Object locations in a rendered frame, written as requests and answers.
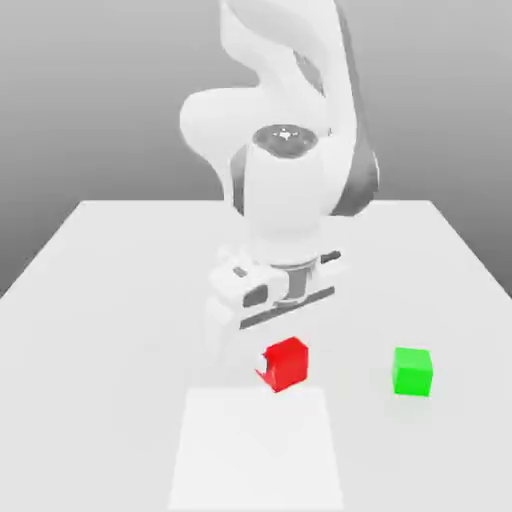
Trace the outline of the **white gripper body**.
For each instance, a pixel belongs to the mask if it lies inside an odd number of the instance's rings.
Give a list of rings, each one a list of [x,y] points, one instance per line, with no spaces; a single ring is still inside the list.
[[[285,305],[277,305],[272,308],[249,316],[240,321],[239,330],[247,330],[261,323],[268,322],[274,318],[279,316],[288,314],[297,309],[306,307],[312,303],[318,302],[320,300],[326,299],[335,294],[336,288],[334,286],[330,286],[324,289],[321,289],[315,293],[308,295],[304,300],[295,304],[285,304]]]

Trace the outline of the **small red cube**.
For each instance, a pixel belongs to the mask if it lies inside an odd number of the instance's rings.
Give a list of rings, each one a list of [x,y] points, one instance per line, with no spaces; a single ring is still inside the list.
[[[267,347],[261,361],[256,374],[279,393],[307,379],[309,348],[299,338],[290,337]]]

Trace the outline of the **small green cube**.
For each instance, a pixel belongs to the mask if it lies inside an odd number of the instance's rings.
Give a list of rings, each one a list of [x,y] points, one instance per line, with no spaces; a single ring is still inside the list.
[[[395,394],[428,397],[433,379],[433,363],[426,349],[396,347],[392,366]]]

